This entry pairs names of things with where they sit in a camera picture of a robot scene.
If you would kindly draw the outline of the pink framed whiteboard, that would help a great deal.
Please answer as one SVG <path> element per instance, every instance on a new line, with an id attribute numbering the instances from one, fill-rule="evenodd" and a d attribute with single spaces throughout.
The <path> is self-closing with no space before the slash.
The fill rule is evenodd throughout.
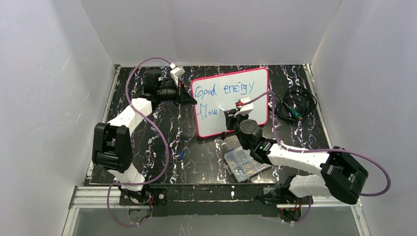
<path id="1" fill-rule="evenodd" d="M 268 70 L 245 71 L 199 78 L 191 82 L 191 92 L 197 101 L 195 117 L 197 134 L 201 138 L 226 132 L 226 119 L 220 107 L 234 109 L 239 99 L 256 98 L 269 90 Z"/>

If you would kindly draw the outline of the blue marker cap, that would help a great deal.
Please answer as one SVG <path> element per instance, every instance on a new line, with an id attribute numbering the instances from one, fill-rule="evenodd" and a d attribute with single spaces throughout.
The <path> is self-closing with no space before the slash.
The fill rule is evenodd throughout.
<path id="1" fill-rule="evenodd" d="M 183 160 L 184 155 L 185 155 L 185 150 L 182 150 L 181 153 L 180 153 L 180 155 L 178 156 L 178 159 L 179 160 Z"/>

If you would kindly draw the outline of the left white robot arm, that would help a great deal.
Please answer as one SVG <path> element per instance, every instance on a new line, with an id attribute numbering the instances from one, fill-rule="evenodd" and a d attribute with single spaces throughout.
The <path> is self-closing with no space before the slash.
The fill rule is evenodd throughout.
<path id="1" fill-rule="evenodd" d="M 117 117 L 94 128 L 92 162 L 113 174 L 123 190 L 140 192 L 148 182 L 133 165 L 131 135 L 162 101 L 172 101 L 177 107 L 197 102 L 179 82 L 185 73 L 181 66 L 168 70 L 166 78 L 159 69 L 145 73 L 140 92 Z"/>

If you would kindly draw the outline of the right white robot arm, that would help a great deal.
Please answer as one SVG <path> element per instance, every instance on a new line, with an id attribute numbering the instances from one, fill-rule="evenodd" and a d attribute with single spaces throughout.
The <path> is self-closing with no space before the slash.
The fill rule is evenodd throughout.
<path id="1" fill-rule="evenodd" d="M 233 130 L 241 147 L 257 162 L 287 166 L 308 172 L 289 176 L 283 184 L 260 198 L 264 201 L 294 202 L 304 197 L 334 197 L 354 205 L 358 202 L 368 171 L 344 149 L 312 150 L 284 145 L 263 136 L 263 130 L 248 114 L 224 111 L 227 130 Z"/>

